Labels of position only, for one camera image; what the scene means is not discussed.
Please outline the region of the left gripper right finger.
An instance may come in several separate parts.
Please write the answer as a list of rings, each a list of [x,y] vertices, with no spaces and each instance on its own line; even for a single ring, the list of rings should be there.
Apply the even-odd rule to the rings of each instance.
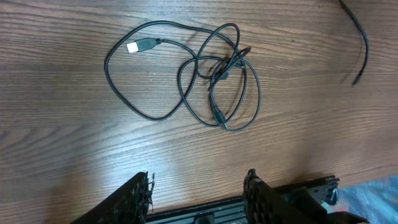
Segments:
[[[327,223],[327,211],[305,190],[287,200],[250,169],[244,179],[244,213],[248,223],[309,224]]]

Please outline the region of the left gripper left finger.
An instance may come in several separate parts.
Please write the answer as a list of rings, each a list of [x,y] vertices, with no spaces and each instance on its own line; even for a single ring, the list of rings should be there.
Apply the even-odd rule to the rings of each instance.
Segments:
[[[138,172],[73,224],[145,223],[152,205],[154,178]]]

